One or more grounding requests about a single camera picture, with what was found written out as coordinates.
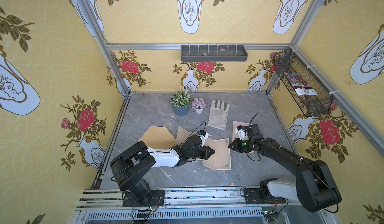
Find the pink envelope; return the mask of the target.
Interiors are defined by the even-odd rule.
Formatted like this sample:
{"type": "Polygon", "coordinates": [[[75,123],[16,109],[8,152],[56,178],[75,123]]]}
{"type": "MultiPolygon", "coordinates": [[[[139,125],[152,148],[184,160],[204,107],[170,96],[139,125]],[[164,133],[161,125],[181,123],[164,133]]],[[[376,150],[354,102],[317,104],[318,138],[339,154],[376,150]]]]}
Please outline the pink envelope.
{"type": "Polygon", "coordinates": [[[234,141],[236,138],[239,140],[249,139],[248,134],[245,131],[246,126],[249,126],[249,124],[245,122],[233,121],[232,141],[234,141]]]}

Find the brown kraft envelope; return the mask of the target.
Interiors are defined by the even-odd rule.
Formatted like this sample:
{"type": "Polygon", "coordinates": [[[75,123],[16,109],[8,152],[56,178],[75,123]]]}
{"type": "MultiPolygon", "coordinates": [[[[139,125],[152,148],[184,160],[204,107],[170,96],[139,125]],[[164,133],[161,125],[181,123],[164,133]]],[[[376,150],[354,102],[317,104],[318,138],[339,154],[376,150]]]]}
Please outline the brown kraft envelope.
{"type": "Polygon", "coordinates": [[[169,132],[166,126],[150,126],[139,139],[147,147],[153,149],[170,149],[176,143],[176,138],[169,132]]]}

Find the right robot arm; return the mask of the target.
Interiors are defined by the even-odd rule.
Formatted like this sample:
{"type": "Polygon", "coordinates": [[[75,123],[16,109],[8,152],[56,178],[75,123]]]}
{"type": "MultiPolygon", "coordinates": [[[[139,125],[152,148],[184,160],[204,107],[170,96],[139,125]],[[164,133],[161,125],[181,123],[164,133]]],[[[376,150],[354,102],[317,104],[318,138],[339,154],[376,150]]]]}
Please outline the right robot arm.
{"type": "Polygon", "coordinates": [[[276,161],[295,176],[295,184],[279,180],[267,182],[270,196],[300,202],[311,213],[338,205],[342,201],[340,191],[325,162],[304,158],[284,148],[274,139],[264,138],[257,124],[239,125],[235,133],[238,137],[229,145],[229,149],[245,154],[255,151],[276,161]]]}

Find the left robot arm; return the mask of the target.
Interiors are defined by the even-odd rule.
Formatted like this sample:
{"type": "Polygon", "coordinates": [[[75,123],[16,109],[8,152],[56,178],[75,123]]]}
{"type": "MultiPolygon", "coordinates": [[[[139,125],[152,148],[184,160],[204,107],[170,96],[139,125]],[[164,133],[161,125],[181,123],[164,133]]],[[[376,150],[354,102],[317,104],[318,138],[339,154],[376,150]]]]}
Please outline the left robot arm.
{"type": "Polygon", "coordinates": [[[153,196],[144,176],[156,167],[173,168],[196,159],[208,160],[215,153],[205,145],[208,136],[205,131],[199,131],[167,150],[153,149],[139,141],[111,161],[111,180],[123,191],[123,197],[129,193],[136,203],[146,204],[153,196]]]}

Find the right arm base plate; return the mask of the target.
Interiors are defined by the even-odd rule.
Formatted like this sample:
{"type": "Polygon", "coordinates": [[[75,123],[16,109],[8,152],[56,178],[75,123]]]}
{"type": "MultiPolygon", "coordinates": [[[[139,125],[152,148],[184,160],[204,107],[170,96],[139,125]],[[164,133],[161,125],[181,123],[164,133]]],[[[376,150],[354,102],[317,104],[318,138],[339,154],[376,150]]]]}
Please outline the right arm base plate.
{"type": "Polygon", "coordinates": [[[264,187],[260,188],[241,188],[241,196],[245,199],[247,205],[251,204],[285,204],[284,198],[273,197],[269,190],[264,187]]]}

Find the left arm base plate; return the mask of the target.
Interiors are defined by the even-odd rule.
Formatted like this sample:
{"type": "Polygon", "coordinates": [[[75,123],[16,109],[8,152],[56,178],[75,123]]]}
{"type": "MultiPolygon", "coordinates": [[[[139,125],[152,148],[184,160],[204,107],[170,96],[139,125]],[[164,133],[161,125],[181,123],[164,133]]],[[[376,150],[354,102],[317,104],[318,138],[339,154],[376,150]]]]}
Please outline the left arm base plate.
{"type": "Polygon", "coordinates": [[[131,192],[126,191],[123,194],[123,207],[161,207],[165,201],[165,190],[151,190],[151,193],[141,201],[131,192]]]}

